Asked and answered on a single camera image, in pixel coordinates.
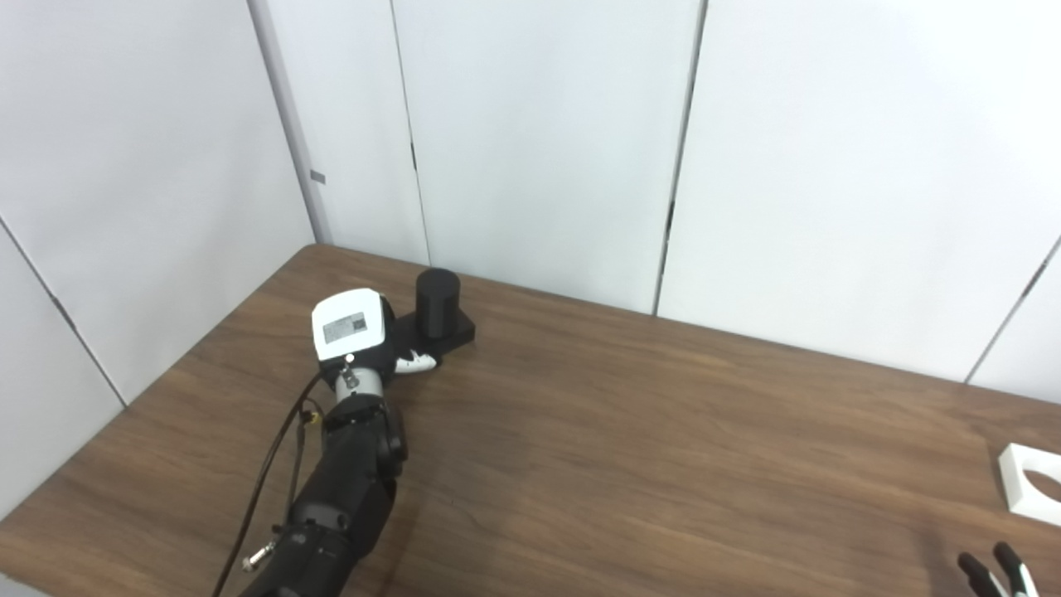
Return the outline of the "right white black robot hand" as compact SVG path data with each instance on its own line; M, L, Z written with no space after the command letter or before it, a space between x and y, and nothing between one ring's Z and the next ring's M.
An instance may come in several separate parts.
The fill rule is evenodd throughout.
M993 570L990 570L974 555L962 552L957 557L958 568L966 574L967 585L974 596L1039 596L1030 568L1008 541L998 541L994 545L992 554L997 560L1007 583L1001 582L1001 578L994 575Z

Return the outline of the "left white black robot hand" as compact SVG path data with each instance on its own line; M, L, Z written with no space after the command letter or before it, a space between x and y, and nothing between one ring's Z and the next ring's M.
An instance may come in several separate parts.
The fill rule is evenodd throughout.
M440 359L417 351L395 332L395 315L385 295L348 289L312 311L313 345L321 377L342 400L365 393L382 396L395 375L436 369Z

